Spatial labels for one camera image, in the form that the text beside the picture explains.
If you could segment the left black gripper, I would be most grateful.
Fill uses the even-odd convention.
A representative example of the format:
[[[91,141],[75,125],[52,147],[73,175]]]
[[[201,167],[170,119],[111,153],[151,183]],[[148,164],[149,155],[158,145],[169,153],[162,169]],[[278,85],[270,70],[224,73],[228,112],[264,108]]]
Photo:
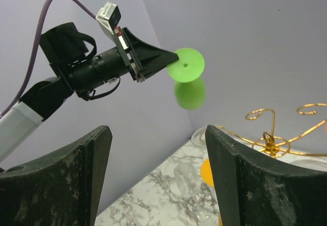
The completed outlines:
[[[174,52],[160,49],[137,38],[124,27],[115,27],[113,41],[121,58],[136,82],[144,82],[179,59]]]

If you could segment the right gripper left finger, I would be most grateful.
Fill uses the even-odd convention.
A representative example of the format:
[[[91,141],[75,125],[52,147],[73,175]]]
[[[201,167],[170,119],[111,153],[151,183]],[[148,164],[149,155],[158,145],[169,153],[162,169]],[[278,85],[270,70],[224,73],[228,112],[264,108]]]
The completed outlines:
[[[1,225],[94,225],[112,142],[108,126],[1,172]]]

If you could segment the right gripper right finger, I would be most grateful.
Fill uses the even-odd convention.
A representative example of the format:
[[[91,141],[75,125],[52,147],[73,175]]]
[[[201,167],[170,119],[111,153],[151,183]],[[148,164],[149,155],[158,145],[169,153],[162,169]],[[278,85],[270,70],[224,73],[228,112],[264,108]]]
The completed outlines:
[[[326,225],[326,173],[270,158],[209,125],[206,146],[224,225]]]

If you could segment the green plastic wine glass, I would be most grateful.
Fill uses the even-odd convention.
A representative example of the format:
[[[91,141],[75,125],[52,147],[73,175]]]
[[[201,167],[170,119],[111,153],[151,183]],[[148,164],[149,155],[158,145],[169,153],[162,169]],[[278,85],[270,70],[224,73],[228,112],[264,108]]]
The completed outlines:
[[[206,99],[205,84],[201,78],[205,60],[200,52],[191,48],[179,49],[175,54],[178,60],[167,65],[167,72],[175,80],[176,102],[183,109],[196,110]]]

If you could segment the yellow plastic wine glass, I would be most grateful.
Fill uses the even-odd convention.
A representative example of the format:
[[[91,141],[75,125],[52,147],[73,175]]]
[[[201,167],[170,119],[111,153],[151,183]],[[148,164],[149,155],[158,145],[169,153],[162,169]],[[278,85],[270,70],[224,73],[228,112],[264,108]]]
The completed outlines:
[[[202,180],[208,185],[213,199],[215,199],[215,201],[218,202],[209,158],[205,159],[204,162],[202,163],[200,168],[200,176]]]

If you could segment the clear wine glass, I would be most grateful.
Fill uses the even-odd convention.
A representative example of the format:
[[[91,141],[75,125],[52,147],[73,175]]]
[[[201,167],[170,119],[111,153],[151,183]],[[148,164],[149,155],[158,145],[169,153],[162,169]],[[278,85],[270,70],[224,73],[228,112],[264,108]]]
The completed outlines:
[[[206,147],[205,132],[206,132],[206,127],[201,127],[198,130],[196,130],[192,134],[191,143],[198,148],[205,148]]]
[[[192,217],[197,222],[209,219],[211,211],[205,207],[201,192],[201,179],[191,163],[180,163],[174,168],[177,188],[186,201]]]

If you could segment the clear glass tumbler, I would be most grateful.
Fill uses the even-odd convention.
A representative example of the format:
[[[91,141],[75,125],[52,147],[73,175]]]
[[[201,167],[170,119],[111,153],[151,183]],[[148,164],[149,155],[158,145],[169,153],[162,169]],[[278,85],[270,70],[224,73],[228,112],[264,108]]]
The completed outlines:
[[[290,164],[307,169],[327,172],[327,164],[322,161],[304,159],[292,161]]]

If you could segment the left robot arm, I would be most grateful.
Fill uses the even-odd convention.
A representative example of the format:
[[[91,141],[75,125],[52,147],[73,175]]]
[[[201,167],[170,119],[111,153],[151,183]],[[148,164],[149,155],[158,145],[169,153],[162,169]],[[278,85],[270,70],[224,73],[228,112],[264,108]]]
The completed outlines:
[[[85,101],[103,98],[105,93],[96,94],[99,86],[120,83],[125,74],[143,82],[178,60],[176,53],[141,41],[127,28],[105,28],[105,32],[115,47],[103,53],[96,49],[89,51],[87,44],[94,46],[95,40],[80,33],[72,22],[42,34],[40,46],[55,76],[33,85],[2,115],[2,160],[71,95],[76,94]]]

